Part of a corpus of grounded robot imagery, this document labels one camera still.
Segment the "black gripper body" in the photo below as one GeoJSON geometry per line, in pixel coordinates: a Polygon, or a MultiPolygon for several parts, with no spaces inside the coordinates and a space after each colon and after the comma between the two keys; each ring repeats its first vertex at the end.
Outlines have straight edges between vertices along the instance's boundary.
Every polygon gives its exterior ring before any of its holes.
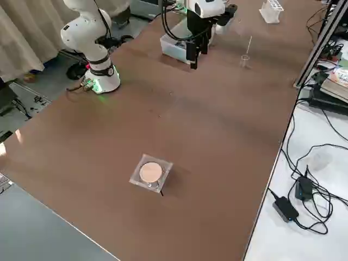
{"type": "Polygon", "coordinates": [[[212,37],[212,27],[218,20],[217,16],[201,18],[193,11],[187,11],[187,28],[191,32],[191,39],[207,36],[208,40],[212,37]]]}

